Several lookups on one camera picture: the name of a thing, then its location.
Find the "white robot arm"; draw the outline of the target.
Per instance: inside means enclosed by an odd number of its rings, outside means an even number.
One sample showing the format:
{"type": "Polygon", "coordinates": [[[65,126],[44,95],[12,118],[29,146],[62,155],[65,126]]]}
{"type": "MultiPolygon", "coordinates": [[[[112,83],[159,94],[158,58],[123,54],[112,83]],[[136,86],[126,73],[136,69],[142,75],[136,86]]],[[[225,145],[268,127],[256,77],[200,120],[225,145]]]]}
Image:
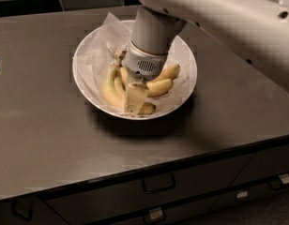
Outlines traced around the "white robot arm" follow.
{"type": "Polygon", "coordinates": [[[268,0],[139,0],[123,65],[140,83],[161,73],[192,23],[289,93],[289,7],[268,0]]]}

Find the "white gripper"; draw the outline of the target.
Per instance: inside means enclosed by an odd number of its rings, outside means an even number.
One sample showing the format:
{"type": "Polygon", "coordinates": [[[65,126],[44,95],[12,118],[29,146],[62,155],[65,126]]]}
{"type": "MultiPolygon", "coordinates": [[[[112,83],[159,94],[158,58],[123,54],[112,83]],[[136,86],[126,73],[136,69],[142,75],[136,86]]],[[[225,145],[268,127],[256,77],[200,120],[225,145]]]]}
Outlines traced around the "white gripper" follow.
{"type": "MultiPolygon", "coordinates": [[[[131,77],[155,79],[160,74],[168,56],[168,46],[151,46],[148,50],[137,47],[129,42],[122,66],[131,77]]],[[[148,95],[148,87],[141,82],[129,82],[125,90],[124,111],[127,115],[139,114],[148,95]]]]}

